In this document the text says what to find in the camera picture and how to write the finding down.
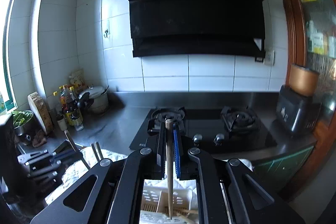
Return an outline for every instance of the kitchen wall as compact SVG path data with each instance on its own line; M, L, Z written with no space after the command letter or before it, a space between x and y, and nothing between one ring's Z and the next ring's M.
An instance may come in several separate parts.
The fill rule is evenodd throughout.
M133 58L128 0L77 0L79 65L88 84L110 85L110 91L279 91L288 55L283 1L265 0L263 8L265 45L275 50L274 66L242 56ZM103 37L107 26L110 34Z
M33 0L14 0L8 28L8 67L14 101L29 109L27 96L35 91L29 62L29 20Z
M41 0L38 16L38 59L49 107L53 92L79 68L76 42L77 0Z

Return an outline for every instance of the electrical outlet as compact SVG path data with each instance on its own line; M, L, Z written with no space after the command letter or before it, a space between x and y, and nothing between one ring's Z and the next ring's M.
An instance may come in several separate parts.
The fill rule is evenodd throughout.
M274 65L274 51L266 51L264 64L269 66Z

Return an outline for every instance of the glass cabinet door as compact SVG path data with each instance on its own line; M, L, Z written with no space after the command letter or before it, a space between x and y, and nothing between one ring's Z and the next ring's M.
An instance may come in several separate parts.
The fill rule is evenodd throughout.
M336 7L334 0L301 0L305 23L306 67L320 73L316 96L328 126L336 107Z

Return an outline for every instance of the wooden cutting board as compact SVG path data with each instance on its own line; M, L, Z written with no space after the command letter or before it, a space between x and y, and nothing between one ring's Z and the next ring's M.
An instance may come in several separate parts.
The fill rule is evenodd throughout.
M53 123L42 97L37 92L34 92L28 95L28 103L44 133L48 135L53 129Z

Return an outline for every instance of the range hood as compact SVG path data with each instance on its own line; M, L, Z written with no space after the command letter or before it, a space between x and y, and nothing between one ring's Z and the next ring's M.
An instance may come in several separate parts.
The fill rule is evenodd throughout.
M133 56L265 57L263 0L129 0Z

